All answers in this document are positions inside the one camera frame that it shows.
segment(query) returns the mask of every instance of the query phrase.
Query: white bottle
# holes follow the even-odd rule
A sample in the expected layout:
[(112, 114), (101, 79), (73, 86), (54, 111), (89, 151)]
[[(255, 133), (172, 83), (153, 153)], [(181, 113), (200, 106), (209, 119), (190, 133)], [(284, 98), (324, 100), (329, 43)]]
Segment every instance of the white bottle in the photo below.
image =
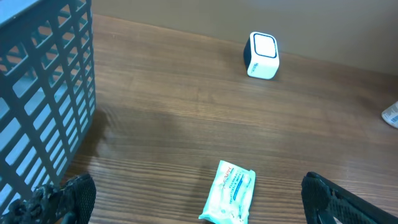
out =
[(381, 117), (391, 126), (398, 128), (398, 101), (383, 111)]

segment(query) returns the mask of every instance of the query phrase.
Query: wooden desk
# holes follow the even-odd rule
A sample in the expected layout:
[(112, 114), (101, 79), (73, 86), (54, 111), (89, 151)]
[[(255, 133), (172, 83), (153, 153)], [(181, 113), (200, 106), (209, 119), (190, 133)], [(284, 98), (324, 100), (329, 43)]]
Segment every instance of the wooden desk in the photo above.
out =
[(97, 109), (66, 177), (92, 223), (200, 223), (220, 160), (256, 171), (250, 223), (305, 223), (310, 170), (398, 215), (398, 77), (281, 54), (249, 78), (242, 44), (94, 16)]

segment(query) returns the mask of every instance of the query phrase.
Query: wet wipes packet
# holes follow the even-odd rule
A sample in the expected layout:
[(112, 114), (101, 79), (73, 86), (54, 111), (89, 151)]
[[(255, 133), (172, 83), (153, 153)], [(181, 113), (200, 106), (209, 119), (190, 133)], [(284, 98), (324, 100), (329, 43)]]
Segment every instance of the wet wipes packet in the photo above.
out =
[(247, 223), (256, 173), (220, 161), (209, 197), (199, 219), (213, 223)]

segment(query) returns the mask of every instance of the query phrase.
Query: white cube speaker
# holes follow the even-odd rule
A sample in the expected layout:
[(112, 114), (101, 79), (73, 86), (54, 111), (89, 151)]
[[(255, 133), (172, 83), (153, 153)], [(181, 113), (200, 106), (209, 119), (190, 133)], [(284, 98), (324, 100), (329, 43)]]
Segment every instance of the white cube speaker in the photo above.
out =
[(243, 51), (248, 75), (254, 78), (270, 79), (279, 67), (279, 53), (273, 36), (252, 32)]

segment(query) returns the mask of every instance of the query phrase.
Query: gray plastic basket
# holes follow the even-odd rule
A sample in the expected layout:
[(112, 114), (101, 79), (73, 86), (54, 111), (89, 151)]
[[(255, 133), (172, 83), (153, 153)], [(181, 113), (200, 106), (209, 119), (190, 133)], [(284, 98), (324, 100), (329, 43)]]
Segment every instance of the gray plastic basket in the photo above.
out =
[(95, 110), (91, 0), (2, 0), (0, 214), (58, 184)]

